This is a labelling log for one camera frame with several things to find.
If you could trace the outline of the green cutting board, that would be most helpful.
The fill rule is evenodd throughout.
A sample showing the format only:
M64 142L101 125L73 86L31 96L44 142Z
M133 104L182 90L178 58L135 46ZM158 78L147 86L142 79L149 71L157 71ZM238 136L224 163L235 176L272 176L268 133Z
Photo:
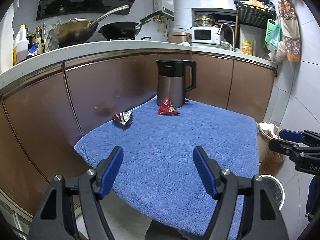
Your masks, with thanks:
M265 35L265 47L269 51L276 51L281 38L281 25L278 20L267 20L267 29Z

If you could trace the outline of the brown rice cooker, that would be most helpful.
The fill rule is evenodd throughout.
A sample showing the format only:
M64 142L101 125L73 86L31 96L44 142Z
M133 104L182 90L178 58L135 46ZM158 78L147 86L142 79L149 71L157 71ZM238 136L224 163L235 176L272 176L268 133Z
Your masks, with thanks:
M192 44L191 34L188 32L171 31L167 35L167 42L180 44L181 42L188 42Z

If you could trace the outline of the black wall dish rack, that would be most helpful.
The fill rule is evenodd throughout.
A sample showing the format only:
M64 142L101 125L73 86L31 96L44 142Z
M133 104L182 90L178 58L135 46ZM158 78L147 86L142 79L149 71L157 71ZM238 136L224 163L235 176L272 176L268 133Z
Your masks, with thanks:
M276 20L275 6L269 0L233 0L240 24L266 29L267 20Z

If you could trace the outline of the steel pot with lid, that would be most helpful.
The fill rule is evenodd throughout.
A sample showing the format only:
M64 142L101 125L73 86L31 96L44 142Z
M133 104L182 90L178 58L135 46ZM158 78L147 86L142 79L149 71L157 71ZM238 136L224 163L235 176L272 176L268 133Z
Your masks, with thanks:
M196 27L213 27L215 24L213 16L208 14L197 15L194 22Z

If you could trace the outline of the brown patterned hanging apron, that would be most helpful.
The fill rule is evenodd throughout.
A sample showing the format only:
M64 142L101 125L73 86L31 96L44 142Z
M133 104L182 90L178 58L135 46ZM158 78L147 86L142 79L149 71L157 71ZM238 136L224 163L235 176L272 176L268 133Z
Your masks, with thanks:
M278 0L283 42L289 62L299 63L301 56L301 38L298 19L290 0Z

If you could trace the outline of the red snack bag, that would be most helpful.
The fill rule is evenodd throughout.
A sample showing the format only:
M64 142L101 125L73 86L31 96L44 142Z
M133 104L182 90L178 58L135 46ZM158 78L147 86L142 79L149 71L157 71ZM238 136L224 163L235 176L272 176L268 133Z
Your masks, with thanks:
M166 97L161 103L158 112L158 115L179 115L180 113L173 106L171 100Z

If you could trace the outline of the white microwave oven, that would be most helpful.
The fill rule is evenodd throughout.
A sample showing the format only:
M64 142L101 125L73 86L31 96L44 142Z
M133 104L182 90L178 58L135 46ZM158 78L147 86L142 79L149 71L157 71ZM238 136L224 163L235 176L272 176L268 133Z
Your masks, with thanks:
M217 34L219 29L219 27L192 27L192 42L219 45L224 39L224 31L221 31L220 35Z

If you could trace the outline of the chrome kitchen faucet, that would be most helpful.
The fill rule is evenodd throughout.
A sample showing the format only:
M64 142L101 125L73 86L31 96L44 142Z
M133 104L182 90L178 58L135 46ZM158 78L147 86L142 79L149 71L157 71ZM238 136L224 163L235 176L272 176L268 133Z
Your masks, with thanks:
M220 37L220 45L223 48L228 48L231 51L235 51L235 33L230 24L221 24L217 31L217 35Z

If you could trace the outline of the brown black electric kettle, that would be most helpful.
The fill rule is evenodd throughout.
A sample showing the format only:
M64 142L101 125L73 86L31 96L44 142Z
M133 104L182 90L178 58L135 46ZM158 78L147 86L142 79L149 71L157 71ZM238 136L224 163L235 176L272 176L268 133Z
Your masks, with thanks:
M197 63L193 60L162 59L157 60L158 83L157 105L168 98L175 108L185 104L186 93L196 88ZM191 85L186 86L186 68L191 69Z

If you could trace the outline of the yellow detergent bottle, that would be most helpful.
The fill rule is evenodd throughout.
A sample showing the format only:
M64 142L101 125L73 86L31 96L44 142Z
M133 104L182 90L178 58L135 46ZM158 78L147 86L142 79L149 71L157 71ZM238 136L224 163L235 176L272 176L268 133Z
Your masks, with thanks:
M241 52L246 55L253 55L253 50L254 42L243 38L241 43Z

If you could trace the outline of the white water heater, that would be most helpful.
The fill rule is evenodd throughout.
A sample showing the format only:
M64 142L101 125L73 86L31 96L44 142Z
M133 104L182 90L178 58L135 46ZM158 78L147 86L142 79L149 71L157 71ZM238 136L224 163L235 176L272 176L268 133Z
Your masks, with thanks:
M174 0L153 0L154 12L161 12L162 16L174 20Z

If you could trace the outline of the black frying pan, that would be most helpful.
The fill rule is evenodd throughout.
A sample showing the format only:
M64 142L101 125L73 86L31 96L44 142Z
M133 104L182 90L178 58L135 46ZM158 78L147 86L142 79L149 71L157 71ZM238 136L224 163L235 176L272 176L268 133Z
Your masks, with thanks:
M143 25L152 21L155 16L163 16L162 11L156 11L137 22L114 22L102 26L99 33L107 40L135 39Z

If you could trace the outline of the white rimmed trash bin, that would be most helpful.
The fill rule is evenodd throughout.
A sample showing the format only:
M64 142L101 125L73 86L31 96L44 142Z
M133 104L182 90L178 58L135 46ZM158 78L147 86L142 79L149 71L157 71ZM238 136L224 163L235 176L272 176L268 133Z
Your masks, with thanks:
M267 183L273 196L276 199L276 204L279 210L283 208L285 203L285 190L281 182L274 176L269 174L261 175L263 181Z

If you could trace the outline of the dark red silver snack wrapper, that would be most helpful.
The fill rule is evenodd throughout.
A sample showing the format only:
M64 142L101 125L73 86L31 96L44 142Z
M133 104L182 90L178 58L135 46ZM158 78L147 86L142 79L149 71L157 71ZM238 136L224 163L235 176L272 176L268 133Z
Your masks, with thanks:
M112 119L121 124L122 126L128 126L133 123L133 115L131 111L125 111L112 116Z

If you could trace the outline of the blue terry towel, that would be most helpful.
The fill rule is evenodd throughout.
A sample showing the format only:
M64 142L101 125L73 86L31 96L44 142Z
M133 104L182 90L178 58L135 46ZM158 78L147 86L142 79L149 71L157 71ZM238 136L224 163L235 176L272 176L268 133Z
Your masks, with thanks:
M201 239L216 201L208 195L193 161L201 146L208 157L238 176L258 172L258 129L252 117L189 101L178 115L159 115L155 100L132 110L133 122L91 130L75 145L92 167L115 146L124 151L113 191L140 213Z

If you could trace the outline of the white oil jug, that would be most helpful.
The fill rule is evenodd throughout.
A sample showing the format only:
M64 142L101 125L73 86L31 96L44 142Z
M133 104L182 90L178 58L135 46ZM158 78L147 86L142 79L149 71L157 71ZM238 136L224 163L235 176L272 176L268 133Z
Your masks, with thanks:
M13 65L20 63L25 60L28 55L29 41L26 37L25 24L20 25L19 32L17 33L14 45L12 47L12 60Z

